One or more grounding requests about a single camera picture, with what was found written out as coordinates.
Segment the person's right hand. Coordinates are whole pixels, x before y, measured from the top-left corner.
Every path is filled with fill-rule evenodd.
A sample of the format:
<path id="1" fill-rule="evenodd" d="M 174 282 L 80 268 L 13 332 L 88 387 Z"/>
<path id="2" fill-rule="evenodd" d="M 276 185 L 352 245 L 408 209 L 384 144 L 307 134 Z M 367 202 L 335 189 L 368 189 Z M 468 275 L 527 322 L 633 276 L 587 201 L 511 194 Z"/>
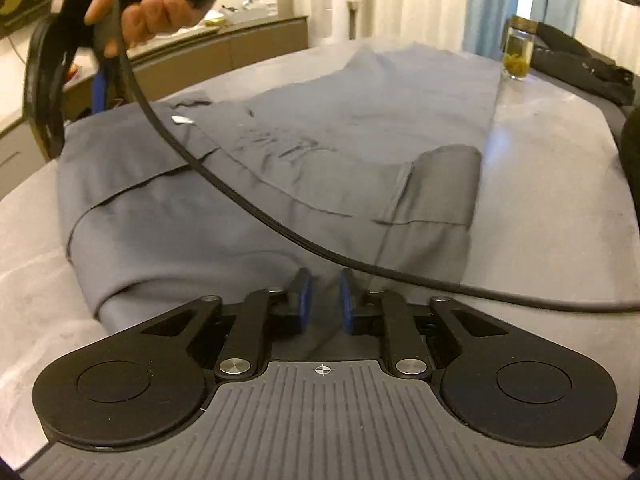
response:
<path id="1" fill-rule="evenodd" d="M 113 0 L 91 0 L 85 24 L 94 25 L 112 8 Z M 127 47 L 143 44 L 157 35 L 173 34 L 198 24 L 207 10 L 188 0 L 140 0 L 122 10 L 122 38 Z"/>

